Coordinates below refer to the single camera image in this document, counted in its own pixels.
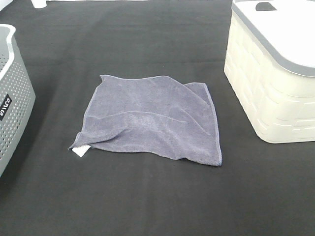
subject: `white tag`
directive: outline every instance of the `white tag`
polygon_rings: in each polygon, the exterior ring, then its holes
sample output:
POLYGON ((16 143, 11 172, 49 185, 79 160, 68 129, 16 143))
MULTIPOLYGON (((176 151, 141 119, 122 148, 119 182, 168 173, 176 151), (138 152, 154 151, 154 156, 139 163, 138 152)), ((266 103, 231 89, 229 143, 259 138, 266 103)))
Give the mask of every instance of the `white tag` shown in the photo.
POLYGON ((74 151, 76 154, 82 157, 87 152, 87 150, 89 150, 90 147, 91 147, 90 145, 83 145, 80 147, 74 147, 72 151, 74 151))

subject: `towel label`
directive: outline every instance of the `towel label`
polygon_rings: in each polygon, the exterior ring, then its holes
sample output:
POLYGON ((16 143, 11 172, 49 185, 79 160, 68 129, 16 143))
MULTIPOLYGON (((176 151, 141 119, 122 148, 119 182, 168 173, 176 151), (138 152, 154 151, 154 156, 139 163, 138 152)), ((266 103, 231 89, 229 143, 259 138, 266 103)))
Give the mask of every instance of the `towel label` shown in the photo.
POLYGON ((72 151, 74 151, 78 156, 82 157, 90 147, 90 145, 83 145, 80 147, 74 147, 72 151))
POLYGON ((10 98, 9 94, 7 94, 4 98, 4 101, 2 102, 0 106, 0 120, 2 121, 7 110, 9 109, 9 106, 12 102, 12 99, 10 98))

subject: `container lid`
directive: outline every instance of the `container lid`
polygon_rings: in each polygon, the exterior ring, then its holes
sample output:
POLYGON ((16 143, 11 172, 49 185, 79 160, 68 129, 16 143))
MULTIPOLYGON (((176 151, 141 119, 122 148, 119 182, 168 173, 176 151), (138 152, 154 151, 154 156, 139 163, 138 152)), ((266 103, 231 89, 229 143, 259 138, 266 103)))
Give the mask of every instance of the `container lid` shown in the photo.
POLYGON ((232 10, 280 66, 315 77, 315 0, 233 0, 232 10))

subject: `gray lid rim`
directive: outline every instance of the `gray lid rim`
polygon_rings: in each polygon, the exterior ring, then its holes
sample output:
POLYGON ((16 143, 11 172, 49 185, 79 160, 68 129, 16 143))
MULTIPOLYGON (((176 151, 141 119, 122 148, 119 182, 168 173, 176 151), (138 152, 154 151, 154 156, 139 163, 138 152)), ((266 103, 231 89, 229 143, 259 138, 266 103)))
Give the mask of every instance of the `gray lid rim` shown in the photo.
POLYGON ((261 44, 266 48, 266 50, 271 54, 275 61, 282 66, 284 69, 289 70, 293 73, 315 77, 315 67, 304 66, 296 64, 284 56, 282 56, 271 43, 264 37, 264 35, 253 25, 253 23, 244 15, 240 8, 235 4, 236 2, 247 1, 247 0, 233 0, 232 10, 236 15, 241 18, 244 24, 250 29, 250 31, 255 35, 255 37, 261 42, 261 44))

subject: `gray towel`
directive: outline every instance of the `gray towel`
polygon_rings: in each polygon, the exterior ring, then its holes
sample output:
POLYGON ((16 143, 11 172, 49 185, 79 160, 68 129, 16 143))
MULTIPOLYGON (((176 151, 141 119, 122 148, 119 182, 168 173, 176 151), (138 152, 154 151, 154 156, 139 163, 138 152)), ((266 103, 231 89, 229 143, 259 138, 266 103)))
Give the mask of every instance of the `gray towel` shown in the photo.
POLYGON ((101 79, 70 148, 90 145, 221 165, 217 117, 206 84, 182 85, 168 76, 101 79))

